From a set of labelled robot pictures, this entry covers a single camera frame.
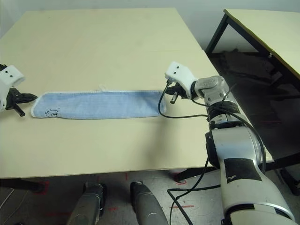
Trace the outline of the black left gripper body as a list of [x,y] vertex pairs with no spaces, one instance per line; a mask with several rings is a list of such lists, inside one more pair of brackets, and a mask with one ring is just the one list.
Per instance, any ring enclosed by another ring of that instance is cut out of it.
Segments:
[[24,94],[20,93],[16,88],[10,88],[7,95],[6,110],[15,110],[20,117],[25,116],[25,112],[18,106],[24,101]]

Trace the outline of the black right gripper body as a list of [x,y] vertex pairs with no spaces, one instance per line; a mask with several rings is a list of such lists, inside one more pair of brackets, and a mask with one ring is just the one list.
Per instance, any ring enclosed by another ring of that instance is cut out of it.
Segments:
[[175,104],[177,98],[180,96],[182,99],[189,99],[191,100],[191,96],[188,97],[186,91],[184,90],[184,88],[177,82],[175,85],[176,87],[176,92],[177,95],[172,96],[170,103],[171,104]]

